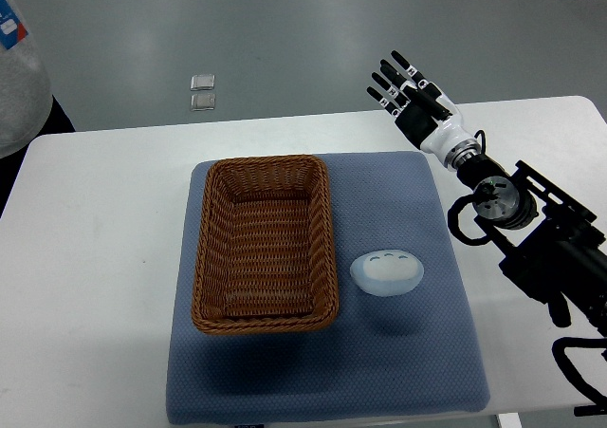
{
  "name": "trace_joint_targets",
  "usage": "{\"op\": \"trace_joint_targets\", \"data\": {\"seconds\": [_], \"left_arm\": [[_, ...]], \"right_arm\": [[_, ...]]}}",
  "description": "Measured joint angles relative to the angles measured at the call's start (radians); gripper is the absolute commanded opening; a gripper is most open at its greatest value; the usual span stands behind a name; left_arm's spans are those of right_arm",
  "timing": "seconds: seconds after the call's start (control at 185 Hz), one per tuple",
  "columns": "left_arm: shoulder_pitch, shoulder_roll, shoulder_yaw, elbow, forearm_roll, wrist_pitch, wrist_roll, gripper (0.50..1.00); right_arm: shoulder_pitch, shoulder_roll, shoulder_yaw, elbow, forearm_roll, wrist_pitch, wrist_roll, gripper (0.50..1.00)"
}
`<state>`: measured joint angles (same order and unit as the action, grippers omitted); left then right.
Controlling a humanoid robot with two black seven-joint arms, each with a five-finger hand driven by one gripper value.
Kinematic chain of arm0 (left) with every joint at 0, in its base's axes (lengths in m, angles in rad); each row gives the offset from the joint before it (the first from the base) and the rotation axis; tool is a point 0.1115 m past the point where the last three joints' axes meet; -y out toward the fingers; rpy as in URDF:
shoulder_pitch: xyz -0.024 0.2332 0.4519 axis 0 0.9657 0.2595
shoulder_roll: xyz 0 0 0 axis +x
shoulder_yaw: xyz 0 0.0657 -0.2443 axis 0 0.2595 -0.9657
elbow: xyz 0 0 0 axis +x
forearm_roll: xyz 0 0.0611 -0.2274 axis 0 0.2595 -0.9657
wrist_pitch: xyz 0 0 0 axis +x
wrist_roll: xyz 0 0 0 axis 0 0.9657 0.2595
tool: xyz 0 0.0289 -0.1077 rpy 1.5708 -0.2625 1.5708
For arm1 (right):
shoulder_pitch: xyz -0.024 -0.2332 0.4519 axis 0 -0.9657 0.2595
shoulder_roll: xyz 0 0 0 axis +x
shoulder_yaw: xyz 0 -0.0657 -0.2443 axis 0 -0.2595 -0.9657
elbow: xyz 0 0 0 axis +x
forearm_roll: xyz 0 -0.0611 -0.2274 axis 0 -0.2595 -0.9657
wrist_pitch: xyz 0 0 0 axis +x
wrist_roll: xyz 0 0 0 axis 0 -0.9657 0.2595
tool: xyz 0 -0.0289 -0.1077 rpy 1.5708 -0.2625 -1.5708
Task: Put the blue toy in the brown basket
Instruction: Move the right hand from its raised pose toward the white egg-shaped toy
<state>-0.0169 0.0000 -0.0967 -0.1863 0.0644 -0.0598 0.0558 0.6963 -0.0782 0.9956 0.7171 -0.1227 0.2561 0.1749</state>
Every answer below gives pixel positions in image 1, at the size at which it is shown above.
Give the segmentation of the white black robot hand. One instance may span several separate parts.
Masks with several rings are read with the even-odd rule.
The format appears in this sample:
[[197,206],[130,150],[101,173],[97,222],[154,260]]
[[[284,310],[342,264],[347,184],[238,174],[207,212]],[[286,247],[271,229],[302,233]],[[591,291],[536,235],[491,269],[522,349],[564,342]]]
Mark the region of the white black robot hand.
[[366,88],[369,96],[396,117],[396,127],[416,149],[435,155],[444,167],[459,168],[477,156],[478,141],[464,129],[459,109],[441,92],[429,95],[417,89],[429,83],[426,77],[397,50],[391,56],[404,73],[382,59],[380,71],[390,83],[376,72],[371,77],[396,103],[406,105],[398,106],[372,86]]

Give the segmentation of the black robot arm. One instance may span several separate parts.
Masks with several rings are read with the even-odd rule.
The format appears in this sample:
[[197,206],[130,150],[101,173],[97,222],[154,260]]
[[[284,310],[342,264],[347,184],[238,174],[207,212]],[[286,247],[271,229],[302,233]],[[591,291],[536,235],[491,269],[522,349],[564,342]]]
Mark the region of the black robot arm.
[[569,359],[576,349],[606,349],[606,237],[596,215],[523,161],[509,174],[487,154],[485,133],[469,133],[458,107],[398,51],[381,60],[368,94],[389,113],[417,150],[436,156],[470,190],[447,213],[461,243],[494,244],[504,258],[502,274],[527,297],[548,309],[553,324],[571,324],[577,307],[598,331],[595,339],[562,337],[552,355],[563,376],[590,402],[577,417],[603,415],[606,397]]

